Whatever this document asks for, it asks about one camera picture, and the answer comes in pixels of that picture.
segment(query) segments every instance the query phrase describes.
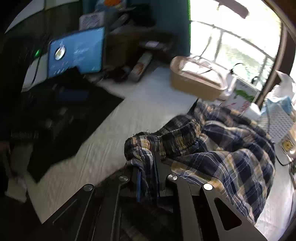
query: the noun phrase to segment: blue screen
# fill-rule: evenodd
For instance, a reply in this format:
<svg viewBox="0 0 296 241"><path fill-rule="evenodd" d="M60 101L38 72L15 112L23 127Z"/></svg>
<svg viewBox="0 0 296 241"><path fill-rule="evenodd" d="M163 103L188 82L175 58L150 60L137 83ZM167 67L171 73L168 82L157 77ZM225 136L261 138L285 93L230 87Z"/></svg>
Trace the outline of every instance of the blue screen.
<svg viewBox="0 0 296 241"><path fill-rule="evenodd" d="M99 72L102 68L103 41L104 28L90 29L52 41L49 47L48 77L75 66L82 74Z"/></svg>

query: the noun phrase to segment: green led indicator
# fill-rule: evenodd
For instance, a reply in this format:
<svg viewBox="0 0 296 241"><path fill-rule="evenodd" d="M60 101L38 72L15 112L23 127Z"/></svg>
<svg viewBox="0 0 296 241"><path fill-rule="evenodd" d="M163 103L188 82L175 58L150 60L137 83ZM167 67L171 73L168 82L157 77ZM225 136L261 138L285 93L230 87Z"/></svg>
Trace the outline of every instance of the green led indicator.
<svg viewBox="0 0 296 241"><path fill-rule="evenodd" d="M40 54L40 49L38 49L38 51L36 52L35 57L38 57L39 54Z"/></svg>

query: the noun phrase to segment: window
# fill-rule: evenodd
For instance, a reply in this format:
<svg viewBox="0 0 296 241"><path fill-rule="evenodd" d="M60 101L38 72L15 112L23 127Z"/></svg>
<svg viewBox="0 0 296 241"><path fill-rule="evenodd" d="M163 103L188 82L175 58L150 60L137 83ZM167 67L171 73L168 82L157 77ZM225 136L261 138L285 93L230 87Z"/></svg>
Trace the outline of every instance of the window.
<svg viewBox="0 0 296 241"><path fill-rule="evenodd" d="M191 54L226 68L262 90L275 61L281 21L261 0L236 0L249 15L243 19L214 0L191 0Z"/></svg>

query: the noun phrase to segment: plastic container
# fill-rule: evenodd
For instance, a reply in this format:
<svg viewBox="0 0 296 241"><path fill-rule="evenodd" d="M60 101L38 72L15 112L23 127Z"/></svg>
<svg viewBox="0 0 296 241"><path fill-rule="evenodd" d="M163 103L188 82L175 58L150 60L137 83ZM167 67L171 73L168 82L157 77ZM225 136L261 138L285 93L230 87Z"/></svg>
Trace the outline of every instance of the plastic container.
<svg viewBox="0 0 296 241"><path fill-rule="evenodd" d="M204 100L214 101L227 89L219 72L192 58L175 57L170 64L171 85Z"/></svg>

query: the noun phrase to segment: metal screw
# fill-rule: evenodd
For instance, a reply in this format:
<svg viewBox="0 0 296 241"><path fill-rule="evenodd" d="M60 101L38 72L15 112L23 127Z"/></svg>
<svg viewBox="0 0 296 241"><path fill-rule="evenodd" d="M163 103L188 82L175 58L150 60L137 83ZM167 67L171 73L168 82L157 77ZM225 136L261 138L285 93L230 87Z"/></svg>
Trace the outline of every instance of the metal screw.
<svg viewBox="0 0 296 241"><path fill-rule="evenodd" d="M83 186L83 190L88 192L92 190L92 185L91 184L86 184Z"/></svg>
<svg viewBox="0 0 296 241"><path fill-rule="evenodd" d="M168 175L168 179L171 180L171 181L175 181L175 180L177 180L177 178L178 177L175 174Z"/></svg>
<svg viewBox="0 0 296 241"><path fill-rule="evenodd" d="M126 182L126 181L128 180L128 177L127 177L127 176L120 176L120 177L119 177L119 180L120 180L121 182Z"/></svg>
<svg viewBox="0 0 296 241"><path fill-rule="evenodd" d="M213 189L213 186L209 183L206 183L206 184L204 184L204 189L210 191Z"/></svg>

